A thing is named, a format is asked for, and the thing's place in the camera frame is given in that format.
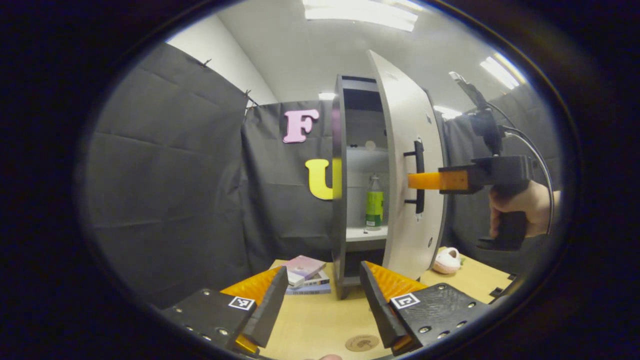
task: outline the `plastic bottle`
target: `plastic bottle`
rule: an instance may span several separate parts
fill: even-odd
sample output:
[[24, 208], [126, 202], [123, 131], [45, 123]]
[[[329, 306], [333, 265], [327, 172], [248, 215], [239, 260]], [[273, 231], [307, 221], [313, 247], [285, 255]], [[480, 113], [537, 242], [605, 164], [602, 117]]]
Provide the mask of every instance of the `plastic bottle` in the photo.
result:
[[379, 177], [373, 174], [367, 187], [367, 213], [365, 216], [365, 229], [376, 231], [382, 229], [382, 209], [384, 196]]

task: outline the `pink book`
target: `pink book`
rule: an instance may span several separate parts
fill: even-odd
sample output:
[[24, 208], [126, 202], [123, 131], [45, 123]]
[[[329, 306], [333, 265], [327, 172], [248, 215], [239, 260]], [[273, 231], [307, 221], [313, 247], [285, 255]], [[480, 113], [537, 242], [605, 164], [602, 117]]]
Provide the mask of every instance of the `pink book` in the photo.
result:
[[300, 255], [287, 261], [282, 266], [287, 267], [289, 284], [293, 287], [302, 285], [305, 280], [310, 279], [324, 268], [326, 263]]

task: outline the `cabinet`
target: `cabinet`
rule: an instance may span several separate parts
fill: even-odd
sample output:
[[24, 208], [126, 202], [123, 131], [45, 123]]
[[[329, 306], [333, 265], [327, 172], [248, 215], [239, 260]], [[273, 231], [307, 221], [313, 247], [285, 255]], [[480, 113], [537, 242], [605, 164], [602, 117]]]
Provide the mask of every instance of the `cabinet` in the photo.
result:
[[[378, 74], [389, 74], [391, 81], [406, 77], [391, 64], [379, 69], [377, 54], [369, 56]], [[445, 195], [423, 192], [424, 211], [419, 214], [416, 204], [404, 202], [418, 199], [417, 190], [406, 188], [406, 175], [418, 170], [419, 160], [426, 172], [446, 166], [442, 120], [435, 117], [425, 90], [410, 79], [413, 88], [406, 84], [389, 87], [387, 81], [380, 75], [377, 79], [337, 77], [332, 110], [332, 256], [340, 299], [360, 285], [362, 260], [417, 279], [433, 264], [444, 229]], [[398, 96], [406, 96], [400, 104], [403, 109], [397, 99], [389, 101]], [[415, 150], [415, 139], [424, 145], [423, 156], [405, 156]], [[373, 141], [375, 149], [365, 148], [367, 141]], [[379, 231], [366, 231], [367, 185], [373, 173], [380, 176], [384, 188], [383, 226]]]

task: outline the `ceiling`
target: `ceiling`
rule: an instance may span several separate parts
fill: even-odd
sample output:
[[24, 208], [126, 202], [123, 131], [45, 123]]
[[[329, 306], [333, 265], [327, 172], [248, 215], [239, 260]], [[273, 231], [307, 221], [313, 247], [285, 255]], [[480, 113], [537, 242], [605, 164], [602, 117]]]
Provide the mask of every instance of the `ceiling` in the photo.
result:
[[302, 0], [248, 0], [218, 13], [279, 102], [333, 92], [337, 74], [373, 78], [372, 49], [427, 89], [434, 105], [473, 104], [449, 77], [456, 71], [487, 99], [508, 89], [480, 67], [495, 53], [463, 25], [436, 11], [419, 15], [409, 33], [365, 22], [306, 20]]

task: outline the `stack of books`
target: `stack of books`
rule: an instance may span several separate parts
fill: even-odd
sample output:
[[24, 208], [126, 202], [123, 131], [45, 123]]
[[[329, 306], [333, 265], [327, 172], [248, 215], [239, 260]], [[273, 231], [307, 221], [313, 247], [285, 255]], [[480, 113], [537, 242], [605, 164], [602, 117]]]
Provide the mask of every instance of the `stack of books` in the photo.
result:
[[312, 295], [331, 293], [329, 277], [324, 272], [325, 262], [298, 256], [281, 266], [286, 266], [289, 287], [286, 295]]

